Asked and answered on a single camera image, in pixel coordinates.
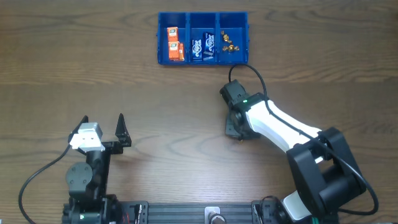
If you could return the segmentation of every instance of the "wooden table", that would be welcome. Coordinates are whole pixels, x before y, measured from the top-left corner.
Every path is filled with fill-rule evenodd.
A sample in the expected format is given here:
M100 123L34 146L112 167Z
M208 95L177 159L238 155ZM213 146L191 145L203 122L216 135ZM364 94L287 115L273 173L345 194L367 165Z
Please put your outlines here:
M87 114L114 138L124 113L133 147L113 156L108 192L149 202L250 202L295 190L266 138L224 134L228 67L157 64L159 11L247 11L249 63L286 113L344 132L380 209L342 223L398 220L396 1L0 1L0 219L25 223L21 185L61 154ZM252 93L250 70L233 73ZM70 151L28 185L24 207L60 223ZM345 208L370 210L368 193Z

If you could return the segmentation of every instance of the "gold candy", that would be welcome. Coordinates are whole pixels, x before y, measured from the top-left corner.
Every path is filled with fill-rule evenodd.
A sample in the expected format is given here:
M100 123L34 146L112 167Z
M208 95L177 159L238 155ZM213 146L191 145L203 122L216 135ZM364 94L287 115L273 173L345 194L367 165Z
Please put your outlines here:
M225 34L224 31L221 31L221 35L223 36L223 40L224 40L225 42L228 42L228 43L232 44L232 40L229 40L228 35Z
M224 46L223 47L223 51L233 52L235 50L239 50L239 47L238 46L234 46L233 44L230 44L229 46Z

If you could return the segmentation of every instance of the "wire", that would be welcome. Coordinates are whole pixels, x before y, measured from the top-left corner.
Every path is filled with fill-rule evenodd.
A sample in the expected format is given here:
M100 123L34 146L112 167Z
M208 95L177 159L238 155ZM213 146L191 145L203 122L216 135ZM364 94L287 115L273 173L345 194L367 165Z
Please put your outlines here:
M50 162L49 164L43 166L41 169L39 169L38 171L36 171L34 174L31 175L31 177L29 177L24 185L21 187L21 190L19 191L19 195L18 195L18 206L19 206L19 210L21 211L21 213L23 214L23 216L26 218L26 220L30 223L30 224L35 224L35 222L33 222L33 220L26 214L25 210L24 210L24 206L22 205L22 195L24 194L25 188L26 186L29 184L29 182L35 178L37 175L39 175L41 172L43 172L45 169L49 168L50 166L54 165L56 162L58 162L60 159L62 159L63 156L65 156L68 152L68 150L70 149L70 145L68 144L67 148L64 150L64 152L56 159L54 159L52 162Z
M270 108L268 105L268 95L267 95L267 88L266 88L266 84L264 83L264 80L262 79L261 74L251 65L248 64L243 64L243 63L239 63L239 64L235 64L233 65L228 73L228 81L231 82L231 72L232 69L238 65L244 65L246 67L249 67L252 71L254 71L254 73L256 73L256 75L259 77L261 85L262 85L262 89L264 91L264 101L266 103L266 108L268 110L268 112L273 115L273 117L275 117L276 119L278 119L280 122L284 123L286 126L290 127L291 129L293 129L294 131L298 132L299 134L304 135L305 137L309 138L310 140L313 140L313 142L316 142L319 146L321 146L321 148L323 150L326 151L326 153L331 154L335 159L337 159L339 162L341 162L342 164L344 164L344 166L346 166L347 168L349 168L352 173L359 179L360 182L362 182L366 188L368 189L369 193L371 194L371 197L373 199L373 209L368 211L368 212L359 212L359 211L352 211L352 210L347 210L347 209L343 209L343 208L339 208L338 211L339 212L344 212L344 213L348 213L348 214L352 214L352 215L373 215L375 214L378 210L379 210L379 200L377 199L377 195L374 192L372 186L366 181L366 179L358 173L358 171L356 171L353 167L351 167L346 161L344 161L342 158L340 158L339 156L337 156L335 154L335 152L333 152L331 149L329 149L329 147L325 146L324 144L322 144L322 142L318 141L317 139L313 138L311 135L305 133L304 131L300 130L299 128L296 128L295 126L291 125L290 123L286 122L285 120L283 120L282 118L280 118L279 116L277 116Z

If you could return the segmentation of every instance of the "blue wrapper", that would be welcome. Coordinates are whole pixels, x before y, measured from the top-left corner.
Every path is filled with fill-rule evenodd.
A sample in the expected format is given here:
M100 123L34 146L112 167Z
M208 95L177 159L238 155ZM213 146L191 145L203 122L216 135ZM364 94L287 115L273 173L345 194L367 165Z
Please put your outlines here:
M203 39L205 40L203 43L203 53L213 56L215 48L214 34L210 32L204 32Z
M192 60L201 61L202 60L202 49L201 40L192 40Z

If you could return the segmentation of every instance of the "blue tray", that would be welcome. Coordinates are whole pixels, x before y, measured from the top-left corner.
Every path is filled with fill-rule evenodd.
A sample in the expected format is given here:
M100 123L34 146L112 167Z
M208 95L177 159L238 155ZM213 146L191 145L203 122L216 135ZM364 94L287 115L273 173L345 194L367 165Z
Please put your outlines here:
M184 43L185 61L169 60L167 28L178 27L178 40ZM247 63L249 59L249 33L247 12L159 12L157 30L157 61L161 65L231 65ZM229 44L222 39L221 31L240 50L223 51ZM192 61L192 39L201 39L204 32L215 35L215 57L205 61Z

